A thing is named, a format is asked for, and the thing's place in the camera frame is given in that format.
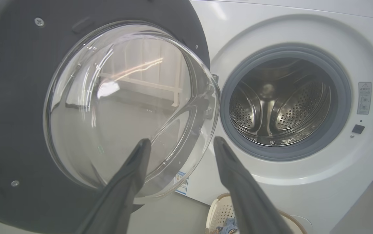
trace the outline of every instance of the blue cloth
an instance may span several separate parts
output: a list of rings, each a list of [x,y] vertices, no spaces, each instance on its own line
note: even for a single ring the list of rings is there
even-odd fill
[[[216,230],[219,234],[232,234],[238,233],[237,221],[235,219],[227,219],[224,227],[217,227]]]

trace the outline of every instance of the transparent glass bowl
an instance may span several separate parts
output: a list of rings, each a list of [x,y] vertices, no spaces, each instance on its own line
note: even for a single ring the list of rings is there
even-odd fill
[[[201,60],[141,21],[116,22],[78,42],[47,93],[44,130],[58,167],[103,188],[137,142],[151,155],[142,204],[178,188],[201,160],[218,118],[219,89]]]

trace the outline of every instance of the beige laundry basket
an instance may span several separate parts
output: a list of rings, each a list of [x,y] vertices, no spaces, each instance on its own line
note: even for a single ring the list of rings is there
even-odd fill
[[[306,230],[296,219],[284,212],[279,211],[279,213],[294,234],[307,234]],[[208,212],[205,234],[212,234],[216,230],[216,227],[224,226],[227,218],[235,218],[229,193],[222,194],[213,201]]]

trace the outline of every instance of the open washing machine door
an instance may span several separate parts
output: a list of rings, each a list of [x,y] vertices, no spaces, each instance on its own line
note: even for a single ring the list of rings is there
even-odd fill
[[[208,67],[188,0],[0,0],[0,222],[74,232],[143,138],[134,203],[178,188],[218,118]]]

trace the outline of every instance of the white washing machine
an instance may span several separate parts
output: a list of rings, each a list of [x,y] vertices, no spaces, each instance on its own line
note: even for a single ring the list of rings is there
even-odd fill
[[[136,204],[227,192],[213,135],[309,233],[373,180],[373,2],[0,0],[0,68],[7,225],[74,232],[142,138]]]
[[[278,209],[329,233],[373,180],[373,2],[191,2],[219,77],[215,135]],[[224,192],[210,146],[186,196]]]

